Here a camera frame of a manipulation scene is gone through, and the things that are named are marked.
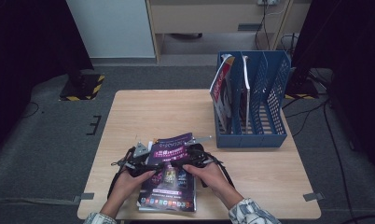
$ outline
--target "magazine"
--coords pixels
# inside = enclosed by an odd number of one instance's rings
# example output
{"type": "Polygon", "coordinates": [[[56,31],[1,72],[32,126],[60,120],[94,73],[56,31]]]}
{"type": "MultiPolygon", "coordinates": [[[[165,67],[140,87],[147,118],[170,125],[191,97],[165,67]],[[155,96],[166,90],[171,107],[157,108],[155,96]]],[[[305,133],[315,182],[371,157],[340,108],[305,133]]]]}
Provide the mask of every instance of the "magazine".
{"type": "Polygon", "coordinates": [[[210,88],[210,94],[225,133],[231,133],[232,91],[230,71],[235,57],[231,54],[224,54],[221,58],[223,61],[216,71],[214,81],[210,88]]]}
{"type": "Polygon", "coordinates": [[[196,180],[182,168],[172,167],[170,161],[188,158],[185,143],[193,138],[185,133],[153,142],[146,164],[164,162],[161,172],[142,184],[137,205],[147,212],[195,212],[196,180]]]}
{"type": "Polygon", "coordinates": [[[243,86],[241,90],[240,118],[244,124],[245,133],[249,131],[249,101],[251,88],[249,86],[248,71],[246,68],[248,56],[243,56],[243,86]]]}

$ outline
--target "power outlet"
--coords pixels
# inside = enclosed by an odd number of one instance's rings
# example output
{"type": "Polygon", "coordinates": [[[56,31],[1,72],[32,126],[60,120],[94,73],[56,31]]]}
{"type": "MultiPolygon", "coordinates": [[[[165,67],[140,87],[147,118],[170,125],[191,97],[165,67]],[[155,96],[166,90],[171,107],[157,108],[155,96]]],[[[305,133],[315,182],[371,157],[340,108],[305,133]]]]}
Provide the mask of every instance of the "power outlet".
{"type": "Polygon", "coordinates": [[[275,6],[280,4],[281,0],[257,0],[257,4],[260,6],[275,6]]]}

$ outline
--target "black and yellow tape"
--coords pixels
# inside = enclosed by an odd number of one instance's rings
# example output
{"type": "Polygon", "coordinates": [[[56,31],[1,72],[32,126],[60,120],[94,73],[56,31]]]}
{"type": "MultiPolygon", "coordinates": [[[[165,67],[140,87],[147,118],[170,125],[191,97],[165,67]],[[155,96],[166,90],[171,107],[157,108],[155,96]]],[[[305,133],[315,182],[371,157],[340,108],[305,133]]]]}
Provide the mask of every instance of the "black and yellow tape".
{"type": "Polygon", "coordinates": [[[92,100],[94,99],[98,91],[100,90],[101,86],[103,85],[105,76],[98,76],[97,82],[95,86],[92,89],[91,94],[89,95],[70,95],[70,96],[64,96],[60,97],[61,101],[80,101],[80,100],[92,100]]]}
{"type": "Polygon", "coordinates": [[[285,94],[285,99],[316,99],[316,94],[285,94]]]}

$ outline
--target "cabinet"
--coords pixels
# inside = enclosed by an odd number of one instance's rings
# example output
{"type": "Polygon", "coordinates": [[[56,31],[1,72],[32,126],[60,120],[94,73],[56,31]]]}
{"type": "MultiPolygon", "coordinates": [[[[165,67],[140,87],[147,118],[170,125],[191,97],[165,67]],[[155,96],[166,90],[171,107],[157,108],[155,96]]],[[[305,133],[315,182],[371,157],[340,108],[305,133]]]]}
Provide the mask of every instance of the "cabinet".
{"type": "MultiPolygon", "coordinates": [[[[299,6],[310,5],[307,0],[295,1],[301,3],[299,6]]],[[[296,9],[295,15],[298,16],[294,20],[300,20],[301,25],[306,13],[293,7],[294,0],[281,0],[279,5],[267,8],[264,26],[262,20],[265,8],[253,0],[146,0],[146,6],[158,60],[164,34],[258,31],[259,48],[275,49],[287,22],[288,30],[295,32],[299,29],[299,26],[296,28],[293,22],[287,20],[291,9],[296,9]]]]}

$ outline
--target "blue file organizer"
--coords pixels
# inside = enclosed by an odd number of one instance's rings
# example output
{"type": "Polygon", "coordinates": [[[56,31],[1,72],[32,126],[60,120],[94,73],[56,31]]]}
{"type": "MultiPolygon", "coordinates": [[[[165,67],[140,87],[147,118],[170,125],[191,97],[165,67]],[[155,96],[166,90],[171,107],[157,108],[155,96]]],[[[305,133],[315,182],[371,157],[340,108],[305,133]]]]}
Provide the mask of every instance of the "blue file organizer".
{"type": "Polygon", "coordinates": [[[286,130],[281,119],[281,105],[290,72],[290,60],[286,53],[280,50],[221,51],[217,57],[217,68],[223,54],[235,57],[230,71],[232,129],[231,134],[223,130],[214,109],[217,147],[280,147],[286,139],[286,130]],[[243,55],[249,58],[246,65],[251,89],[248,130],[239,116],[243,55]]]}

